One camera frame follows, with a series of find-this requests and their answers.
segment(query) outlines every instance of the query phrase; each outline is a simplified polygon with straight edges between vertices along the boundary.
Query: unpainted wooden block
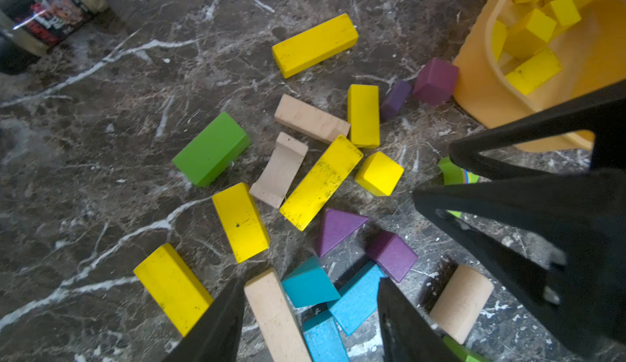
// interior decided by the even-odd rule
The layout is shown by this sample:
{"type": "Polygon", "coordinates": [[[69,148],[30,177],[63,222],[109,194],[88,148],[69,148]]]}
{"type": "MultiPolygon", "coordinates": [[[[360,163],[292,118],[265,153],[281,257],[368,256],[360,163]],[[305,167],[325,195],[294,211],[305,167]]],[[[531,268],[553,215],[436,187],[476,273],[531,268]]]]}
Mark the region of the unpainted wooden block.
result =
{"type": "Polygon", "coordinates": [[[183,336],[213,303],[207,289],[170,244],[157,248],[133,272],[183,336]]]}
{"type": "Polygon", "coordinates": [[[274,362],[311,362],[274,268],[249,280],[244,292],[274,362]]]}
{"type": "Polygon", "coordinates": [[[309,147],[299,140],[279,133],[270,161],[250,188],[250,194],[278,209],[308,150],[309,147]]]}
{"type": "Polygon", "coordinates": [[[350,123],[290,95],[283,95],[274,114],[276,121],[324,143],[348,136],[350,123]]]}
{"type": "Polygon", "coordinates": [[[238,263],[269,248],[270,236],[245,183],[213,195],[212,200],[238,263]]]}

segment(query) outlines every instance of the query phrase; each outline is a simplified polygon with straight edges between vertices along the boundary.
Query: dark marble surface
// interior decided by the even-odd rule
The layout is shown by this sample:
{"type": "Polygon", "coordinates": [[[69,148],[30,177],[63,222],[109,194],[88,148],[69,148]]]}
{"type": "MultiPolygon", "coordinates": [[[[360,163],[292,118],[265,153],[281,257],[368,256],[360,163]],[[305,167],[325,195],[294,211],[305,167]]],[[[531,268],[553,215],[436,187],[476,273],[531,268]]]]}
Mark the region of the dark marble surface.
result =
{"type": "MultiPolygon", "coordinates": [[[[300,233],[259,204],[270,249],[237,264],[210,201],[236,183],[253,183],[281,130],[310,146],[296,181],[324,151],[274,123],[281,94],[345,118],[350,84],[376,84],[383,96],[430,57],[451,61],[486,0],[108,1],[109,13],[27,73],[0,76],[0,361],[163,358],[181,337],[132,270],[165,242],[213,295],[232,276],[249,278],[271,265],[281,276],[291,271],[313,253],[319,217],[300,233]],[[358,44],[284,80],[271,45],[340,13],[357,26],[358,44]],[[171,159],[220,111],[243,126],[252,145],[212,186],[192,187],[171,159]]],[[[380,229],[419,254],[400,287],[422,313],[455,263],[490,276],[410,201],[415,186],[441,184],[436,163],[448,143],[482,129],[453,102],[433,109],[411,101],[381,126],[378,150],[406,171],[390,197],[375,198],[348,178],[329,201],[371,217],[323,259],[338,286],[363,264],[364,246],[380,229]]],[[[589,159],[576,150],[509,148],[497,156],[556,172],[589,159]]],[[[484,226],[537,261],[549,251],[532,234],[484,226]]],[[[474,350],[492,361],[576,360],[495,285],[469,336],[474,350]]],[[[377,326],[374,314],[344,338],[351,360],[382,360],[377,326]]],[[[612,349],[605,357],[624,354],[612,349]]],[[[240,360],[270,360],[248,307],[240,360]]]]}

